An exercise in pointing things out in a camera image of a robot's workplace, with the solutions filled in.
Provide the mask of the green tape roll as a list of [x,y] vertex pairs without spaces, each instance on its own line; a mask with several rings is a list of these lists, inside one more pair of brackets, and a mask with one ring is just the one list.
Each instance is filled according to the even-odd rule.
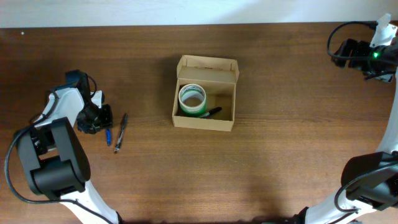
[[180,109],[182,110],[182,114],[189,117],[197,117],[202,115],[206,111],[206,102],[202,102],[198,106],[188,106],[184,103],[179,103]]

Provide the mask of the blue gel pen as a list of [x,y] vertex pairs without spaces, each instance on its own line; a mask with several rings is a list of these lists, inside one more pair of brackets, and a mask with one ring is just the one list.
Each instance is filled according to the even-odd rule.
[[111,141],[112,141],[112,135],[111,135],[111,130],[110,129],[106,129],[106,143],[108,146],[111,145]]

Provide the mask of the black and white permanent marker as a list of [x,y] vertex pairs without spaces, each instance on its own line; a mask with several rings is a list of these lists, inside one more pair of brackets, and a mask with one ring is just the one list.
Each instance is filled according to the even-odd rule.
[[198,118],[209,118],[210,116],[212,116],[215,113],[220,112],[221,110],[222,110],[222,107],[213,108],[213,109],[211,109],[211,110],[199,115]]

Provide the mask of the cream masking tape roll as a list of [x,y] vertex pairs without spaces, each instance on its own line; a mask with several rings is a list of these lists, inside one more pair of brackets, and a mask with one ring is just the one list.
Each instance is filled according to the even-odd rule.
[[178,102],[188,106],[198,106],[207,101],[204,88],[197,84],[184,85],[178,93]]

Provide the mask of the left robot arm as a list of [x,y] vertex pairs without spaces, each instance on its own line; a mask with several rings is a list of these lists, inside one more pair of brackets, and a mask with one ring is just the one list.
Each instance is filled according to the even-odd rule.
[[66,206],[82,223],[122,223],[91,182],[91,169],[74,126],[86,134],[112,128],[110,105],[104,94],[91,90],[85,72],[65,74],[66,83],[49,91],[43,112],[18,130],[10,148],[16,148],[30,190],[44,195],[44,204]]

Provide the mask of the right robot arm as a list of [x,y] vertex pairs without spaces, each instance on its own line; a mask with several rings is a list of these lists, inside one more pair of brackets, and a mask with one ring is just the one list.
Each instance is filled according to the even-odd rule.
[[[391,39],[344,41],[333,62],[362,70],[366,79],[397,78],[397,45]],[[367,213],[397,207],[397,102],[393,102],[386,132],[376,152],[351,158],[341,175],[341,187],[325,201],[305,207],[291,223],[355,223]]]

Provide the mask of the black clear gel pen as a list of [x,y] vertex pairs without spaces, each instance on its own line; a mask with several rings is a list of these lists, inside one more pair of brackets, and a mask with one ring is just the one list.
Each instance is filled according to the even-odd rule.
[[124,136],[124,132],[127,126],[127,121],[128,121],[128,115],[127,113],[124,114],[123,116],[123,120],[121,122],[121,128],[120,128],[120,132],[119,132],[119,136],[118,139],[116,141],[116,145],[114,148],[114,153],[117,154],[121,148],[122,142],[123,142],[123,136]]

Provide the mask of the cardboard box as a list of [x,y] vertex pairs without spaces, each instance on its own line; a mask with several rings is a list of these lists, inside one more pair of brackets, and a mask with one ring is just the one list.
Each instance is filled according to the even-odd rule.
[[[231,131],[235,119],[238,78],[239,67],[235,59],[183,55],[177,65],[177,86],[172,111],[174,126]],[[207,95],[205,112],[216,107],[222,107],[222,110],[209,118],[189,117],[182,114],[178,93],[187,84],[197,84],[204,88]]]

